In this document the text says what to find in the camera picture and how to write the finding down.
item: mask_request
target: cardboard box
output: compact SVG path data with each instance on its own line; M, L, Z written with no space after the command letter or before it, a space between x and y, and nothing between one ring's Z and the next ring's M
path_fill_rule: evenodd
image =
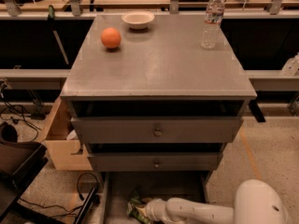
M50 158L57 170L92 170L88 152L79 140L66 140L73 130L67 105L58 98L45 120L44 128L37 142L45 143Z

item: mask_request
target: drawer knob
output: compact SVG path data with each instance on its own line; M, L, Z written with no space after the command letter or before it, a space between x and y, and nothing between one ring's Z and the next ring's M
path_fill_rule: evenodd
M155 131L153 132L153 135L155 135L156 137L160 137L160 136L162 136L162 131L159 129L155 129Z
M160 167L160 163L158 162L158 161L155 161L155 163L154 163L154 168L159 168Z

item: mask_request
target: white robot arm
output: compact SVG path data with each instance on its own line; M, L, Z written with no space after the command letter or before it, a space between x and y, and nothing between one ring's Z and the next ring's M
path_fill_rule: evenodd
M146 216L165 224L292 224L278 194L259 180L241 184L235 195L235 209L195 203L180 198L150 201Z

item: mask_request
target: floor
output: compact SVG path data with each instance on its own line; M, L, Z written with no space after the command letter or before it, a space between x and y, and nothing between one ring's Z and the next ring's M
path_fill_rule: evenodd
M277 191L293 223L299 224L299 117L293 117L285 105L261 105L261 108L266 122L258 123L250 112L246 112L236 139L224 150L218 170L207 183L208 197L214 204L234 206L237 187L247 179L261 179ZM33 120L33 123L43 126L43 121ZM33 130L21 123L15 127L20 134L19 140L28 140L35 135ZM82 204L76 184L83 173L56 171L49 161L22 197L31 203L62 205L70 210ZM84 196L92 185L94 179L86 176L82 180ZM43 209L29 206L48 216L65 213L57 207ZM99 223L101 208L101 204L93 206L83 223ZM73 223L73 220L73 217L61 219L64 223ZM9 214L2 223L25 222Z

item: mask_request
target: plastic water bottle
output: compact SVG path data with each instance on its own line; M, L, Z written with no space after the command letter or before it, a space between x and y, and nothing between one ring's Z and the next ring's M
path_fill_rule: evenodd
M224 0L209 0L207 4L202 39L202 47L205 49L215 48L218 33L221 28L224 8Z
M299 69L299 52L293 58L290 58L282 67L282 72L287 76L294 76Z

